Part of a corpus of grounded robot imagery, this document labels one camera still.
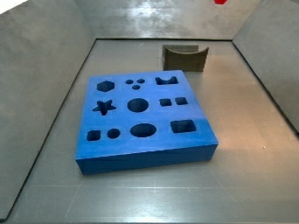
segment small circular hole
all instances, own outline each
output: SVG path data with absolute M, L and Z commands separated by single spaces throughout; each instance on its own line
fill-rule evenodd
M 114 139 L 114 138 L 118 137 L 118 135 L 120 135 L 120 131 L 118 131 L 118 129 L 110 129 L 110 130 L 106 132 L 106 137 L 107 137 L 107 138 Z
M 144 79 L 140 79 L 136 82 L 141 84 L 141 83 L 145 83 L 145 80 Z
M 133 86 L 132 86 L 132 89 L 133 89 L 133 90 L 137 90 L 138 88 L 140 88 L 140 86 L 137 86 L 137 85 L 133 85 Z
M 132 80 L 126 80 L 126 81 L 125 81 L 125 84 L 132 84 L 132 83 L 133 83 Z
M 148 101 L 141 98 L 134 98 L 126 103 L 126 108 L 136 113 L 144 112 L 148 109 Z

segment rectangular hole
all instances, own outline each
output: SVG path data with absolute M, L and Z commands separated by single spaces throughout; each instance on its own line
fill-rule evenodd
M 161 105 L 162 107 L 172 106 L 172 101 L 170 101 L 170 99 L 161 99 L 161 100 L 160 100 L 160 105 Z
M 170 122 L 172 133 L 185 133 L 196 131 L 196 127 L 192 120 L 181 120 Z
M 91 142 L 91 141 L 97 141 L 98 139 L 99 139 L 99 130 L 90 130 L 87 132 L 86 140 Z
M 184 104 L 188 104 L 186 100 L 184 97 L 177 97 L 174 98 L 174 101 L 176 101 L 176 104 L 177 105 L 184 105 Z

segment stainless steel wall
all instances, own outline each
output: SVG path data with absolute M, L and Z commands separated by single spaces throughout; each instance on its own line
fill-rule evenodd
M 71 0 L 29 0 L 0 15 L 0 221 L 93 41 Z
M 75 0 L 97 38 L 232 39 L 260 0 Z
M 233 44 L 299 131 L 299 3 L 264 0 Z

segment blue shape sorter block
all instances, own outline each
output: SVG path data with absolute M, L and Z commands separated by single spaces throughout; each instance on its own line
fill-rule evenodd
M 181 71 L 89 78 L 75 152 L 82 174 L 210 160 L 217 144 Z

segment red object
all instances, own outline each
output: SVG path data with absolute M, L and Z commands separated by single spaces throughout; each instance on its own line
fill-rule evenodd
M 224 4 L 228 0 L 213 0 L 214 4 Z

